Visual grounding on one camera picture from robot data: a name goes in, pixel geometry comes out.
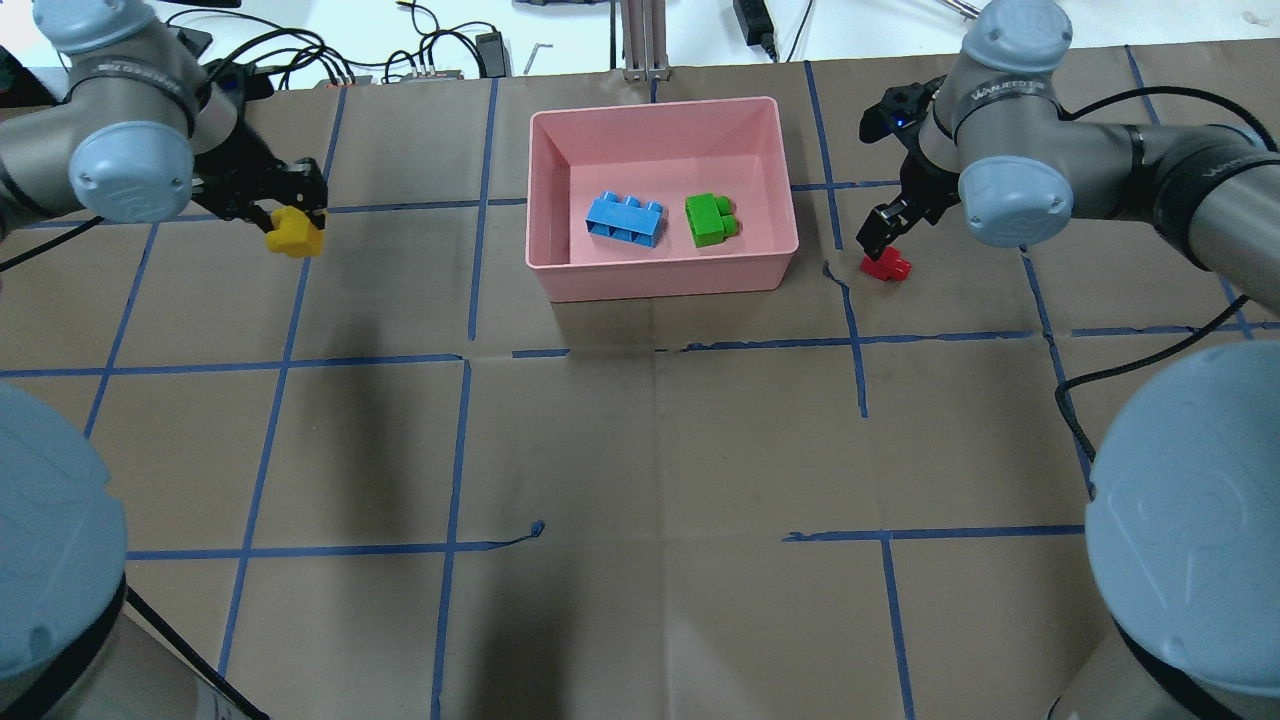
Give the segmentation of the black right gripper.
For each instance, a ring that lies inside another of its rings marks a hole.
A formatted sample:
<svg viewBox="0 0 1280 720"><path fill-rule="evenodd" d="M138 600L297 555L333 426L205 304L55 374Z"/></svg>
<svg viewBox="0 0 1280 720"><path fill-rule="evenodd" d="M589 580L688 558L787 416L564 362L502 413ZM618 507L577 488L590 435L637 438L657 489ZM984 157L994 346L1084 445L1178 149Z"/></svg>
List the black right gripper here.
<svg viewBox="0 0 1280 720"><path fill-rule="evenodd" d="M881 259L920 220L936 225L950 208L960 202L957 172L932 161L916 141L908 141L904 147L906 156L899 169L899 195L891 202L873 208L856 234L868 259Z"/></svg>

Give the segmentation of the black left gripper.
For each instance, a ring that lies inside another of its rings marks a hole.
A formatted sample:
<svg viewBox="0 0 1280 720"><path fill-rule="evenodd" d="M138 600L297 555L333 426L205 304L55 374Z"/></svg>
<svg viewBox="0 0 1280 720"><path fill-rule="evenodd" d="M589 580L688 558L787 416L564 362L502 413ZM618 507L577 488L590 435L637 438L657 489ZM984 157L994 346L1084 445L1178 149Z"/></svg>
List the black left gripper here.
<svg viewBox="0 0 1280 720"><path fill-rule="evenodd" d="M244 220L270 234L273 211L259 206L271 200L300 209L308 233L326 229L328 183L315 158L283 161L247 120L238 120L216 147L195 156L195 201L223 220Z"/></svg>

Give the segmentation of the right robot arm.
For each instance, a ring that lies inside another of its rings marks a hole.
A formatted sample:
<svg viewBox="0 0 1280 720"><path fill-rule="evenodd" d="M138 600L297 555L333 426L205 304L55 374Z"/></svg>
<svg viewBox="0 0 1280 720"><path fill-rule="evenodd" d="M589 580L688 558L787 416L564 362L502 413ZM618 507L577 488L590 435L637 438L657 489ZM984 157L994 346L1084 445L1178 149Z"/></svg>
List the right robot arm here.
<svg viewBox="0 0 1280 720"><path fill-rule="evenodd" d="M1057 3L992 1L873 102L861 141L906 156L858 242L943 223L1027 265L1110 618L1048 717L1275 719L1277 140L1203 90L1060 94L1071 42Z"/></svg>

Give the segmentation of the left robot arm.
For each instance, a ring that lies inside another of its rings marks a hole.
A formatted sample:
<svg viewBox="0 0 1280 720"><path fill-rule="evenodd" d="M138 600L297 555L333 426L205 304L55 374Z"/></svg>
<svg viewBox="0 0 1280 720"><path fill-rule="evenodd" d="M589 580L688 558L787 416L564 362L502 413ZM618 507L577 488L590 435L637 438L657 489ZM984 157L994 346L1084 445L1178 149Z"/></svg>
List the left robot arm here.
<svg viewBox="0 0 1280 720"><path fill-rule="evenodd" d="M3 716L262 719L141 598L125 510L70 420L14 383L116 346L148 232L192 205L273 252L321 252L328 186L251 126L230 61L205 65L146 1L32 1L65 88L3 114Z"/></svg>

